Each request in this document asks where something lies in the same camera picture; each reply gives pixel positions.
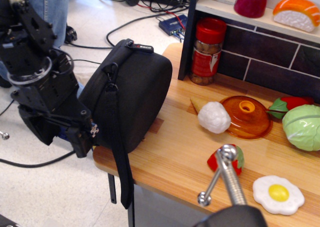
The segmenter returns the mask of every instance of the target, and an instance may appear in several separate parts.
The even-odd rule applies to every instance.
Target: tile backsplash
[[[320,44],[214,17],[227,24],[218,73],[320,104]]]

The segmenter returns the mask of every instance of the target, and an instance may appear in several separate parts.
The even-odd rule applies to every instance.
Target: table leg
[[[128,208],[128,224],[129,227],[135,227],[135,197],[133,195],[132,203]]]
[[[115,176],[108,173],[111,203],[117,203]]]

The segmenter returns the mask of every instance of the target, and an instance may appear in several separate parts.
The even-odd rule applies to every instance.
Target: jeans
[[[66,37],[69,0],[29,0],[35,12],[46,22],[53,24],[53,32],[57,34],[54,41],[56,47],[63,45]],[[0,61],[0,76],[8,80],[7,69]]]

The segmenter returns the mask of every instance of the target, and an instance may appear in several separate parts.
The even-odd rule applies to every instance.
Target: wooden table
[[[236,144],[244,153],[244,169],[239,176],[248,205],[262,211],[270,227],[320,226],[320,151],[307,152],[289,143],[279,120],[271,132],[257,140],[243,140],[229,135],[211,133],[199,125],[190,101],[197,96],[208,101],[243,95],[252,97],[265,107],[286,96],[258,85],[216,74],[214,83],[198,86],[188,77],[178,80],[182,44],[172,44],[163,53],[173,65],[171,85],[156,121],[145,140],[129,154],[135,184],[183,203],[208,215],[231,205],[220,178],[214,187],[208,207],[200,207],[197,196],[206,191],[214,172],[207,165],[211,154],[224,144]],[[118,176],[112,152],[98,146],[93,152],[95,165]],[[263,176],[277,175],[296,185],[305,203],[290,216],[270,214],[255,202],[253,182]]]

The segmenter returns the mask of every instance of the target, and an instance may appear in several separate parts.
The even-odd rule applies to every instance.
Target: red toy vase
[[[267,0],[236,0],[234,10],[241,16],[259,18],[264,15]]]

